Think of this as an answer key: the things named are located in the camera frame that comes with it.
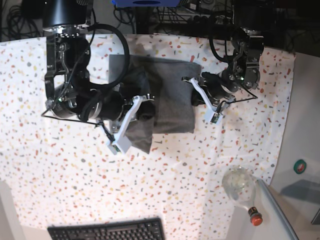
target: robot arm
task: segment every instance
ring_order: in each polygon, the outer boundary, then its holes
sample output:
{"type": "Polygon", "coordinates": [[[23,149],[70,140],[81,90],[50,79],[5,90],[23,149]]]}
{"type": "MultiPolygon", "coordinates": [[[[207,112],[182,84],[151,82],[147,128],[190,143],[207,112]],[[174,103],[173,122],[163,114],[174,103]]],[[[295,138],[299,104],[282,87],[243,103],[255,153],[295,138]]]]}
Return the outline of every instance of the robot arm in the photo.
{"type": "MultiPolygon", "coordinates": [[[[118,7],[147,7],[148,5],[176,7],[186,2],[187,0],[114,0],[118,7]]],[[[206,120],[216,124],[221,121],[222,111],[227,107],[223,103],[235,103],[233,93],[240,88],[248,90],[258,86],[259,59],[264,50],[261,31],[270,27],[272,22],[270,17],[273,12],[272,0],[234,0],[233,2],[235,25],[231,36],[231,42],[235,48],[233,55],[219,57],[215,52],[212,39],[210,40],[215,56],[223,62],[228,62],[229,67],[218,75],[204,72],[199,79],[191,78],[192,76],[183,78],[194,86],[192,104],[195,106],[206,104],[209,109],[206,120]]],[[[59,119],[77,116],[82,122],[87,122],[88,119],[94,119],[99,123],[104,120],[110,121],[111,130],[100,124],[109,139],[107,145],[114,154],[125,153],[131,146],[130,141],[125,137],[125,131],[130,121],[139,118],[139,114],[151,113],[149,117],[152,117],[152,110],[148,109],[148,113],[139,112],[140,106],[145,101],[152,100],[152,97],[137,95],[128,98],[114,89],[128,71],[129,47],[125,37],[115,27],[97,23],[92,25],[93,3],[94,0],[49,0],[46,4],[43,29],[52,33],[47,37],[46,42],[46,112],[52,111],[59,119]],[[104,85],[90,82],[87,66],[91,58],[91,43],[86,40],[85,34],[80,32],[81,29],[92,31],[99,28],[112,31],[119,37],[125,55],[121,75],[116,81],[104,85]],[[64,75],[64,83],[60,86],[54,84],[56,75],[64,75]]]]}
{"type": "Polygon", "coordinates": [[[153,116],[153,105],[140,108],[153,98],[145,96],[125,96],[115,90],[126,76],[130,64],[129,46],[125,37],[115,27],[95,23],[91,25],[93,0],[50,0],[47,3],[43,29],[51,32],[47,37],[47,73],[45,75],[46,107],[58,119],[77,116],[86,123],[94,119],[106,134],[107,146],[112,153],[126,153],[131,142],[125,132],[131,121],[153,116]],[[91,58],[90,45],[81,29],[89,31],[105,29],[114,32],[124,49],[124,65],[120,76],[109,84],[90,82],[87,66],[91,58]],[[64,75],[64,83],[55,86],[56,75],[64,75]],[[110,121],[110,130],[103,121],[110,121]]]}

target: white tablecloth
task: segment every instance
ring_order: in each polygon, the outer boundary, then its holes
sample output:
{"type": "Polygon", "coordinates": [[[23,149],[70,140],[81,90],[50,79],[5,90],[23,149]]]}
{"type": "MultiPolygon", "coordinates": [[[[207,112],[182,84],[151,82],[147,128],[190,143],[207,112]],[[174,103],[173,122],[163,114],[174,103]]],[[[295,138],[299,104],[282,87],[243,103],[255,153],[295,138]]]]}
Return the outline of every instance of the white tablecloth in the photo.
{"type": "MultiPolygon", "coordinates": [[[[211,73],[227,67],[214,58],[206,39],[128,35],[127,40],[132,55],[191,61],[211,73]]],[[[216,48],[223,56],[224,46],[216,48]]],[[[109,55],[119,53],[118,38],[94,39],[88,67],[93,82],[108,80],[109,55]]],[[[292,54],[266,48],[259,89],[252,91],[258,100],[231,105],[219,125],[204,123],[206,109],[197,107],[193,134],[154,135],[150,155],[131,148],[113,156],[99,129],[40,117],[46,101],[46,39],[2,43],[0,180],[12,189],[21,224],[44,229],[159,216],[169,240],[224,239],[234,206],[222,188],[223,174],[231,165],[242,165],[270,183],[294,61],[292,54]]]]}

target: blue object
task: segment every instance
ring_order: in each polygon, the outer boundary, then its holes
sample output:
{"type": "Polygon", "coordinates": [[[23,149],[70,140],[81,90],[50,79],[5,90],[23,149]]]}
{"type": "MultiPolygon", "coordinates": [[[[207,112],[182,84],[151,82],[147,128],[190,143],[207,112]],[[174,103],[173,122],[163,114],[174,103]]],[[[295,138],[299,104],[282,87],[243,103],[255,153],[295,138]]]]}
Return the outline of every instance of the blue object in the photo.
{"type": "Polygon", "coordinates": [[[125,7],[176,7],[181,0],[112,0],[119,8],[125,7]]]}

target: orange bottle cap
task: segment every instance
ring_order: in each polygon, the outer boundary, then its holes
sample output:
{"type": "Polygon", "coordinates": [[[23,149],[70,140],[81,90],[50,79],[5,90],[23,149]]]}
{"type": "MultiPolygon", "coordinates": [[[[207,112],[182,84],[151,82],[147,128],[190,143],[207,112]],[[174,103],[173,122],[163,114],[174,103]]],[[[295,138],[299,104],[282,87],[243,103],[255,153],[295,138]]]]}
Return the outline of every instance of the orange bottle cap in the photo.
{"type": "Polygon", "coordinates": [[[255,227],[257,227],[257,226],[259,226],[260,224],[262,224],[263,221],[264,221],[264,220],[263,220],[262,217],[259,216],[259,215],[253,216],[253,217],[251,218],[251,223],[252,223],[253,226],[255,226],[255,227]]]}

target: white table surface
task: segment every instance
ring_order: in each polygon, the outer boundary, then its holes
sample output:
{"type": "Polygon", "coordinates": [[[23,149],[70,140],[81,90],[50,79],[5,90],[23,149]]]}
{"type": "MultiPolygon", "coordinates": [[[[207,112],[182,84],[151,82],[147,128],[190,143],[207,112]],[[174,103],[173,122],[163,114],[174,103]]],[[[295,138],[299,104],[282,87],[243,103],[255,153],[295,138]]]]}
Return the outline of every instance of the white table surface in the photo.
{"type": "MultiPolygon", "coordinates": [[[[132,55],[192,61],[211,73],[227,67],[206,39],[127,40],[132,55]]],[[[223,56],[224,46],[216,48],[223,56]]],[[[121,53],[116,37],[98,35],[91,80],[107,81],[109,55],[121,53]]],[[[157,134],[150,155],[131,148],[119,156],[110,154],[106,137],[93,126],[40,117],[45,54],[45,38],[0,45],[0,180],[12,189],[21,224],[45,229],[161,217],[167,239],[224,239],[234,210],[221,186],[228,167],[248,167],[270,184],[287,120],[292,54],[266,48],[259,89],[252,91],[259,99],[231,105],[220,125],[204,123],[200,106],[194,133],[157,134]]]]}

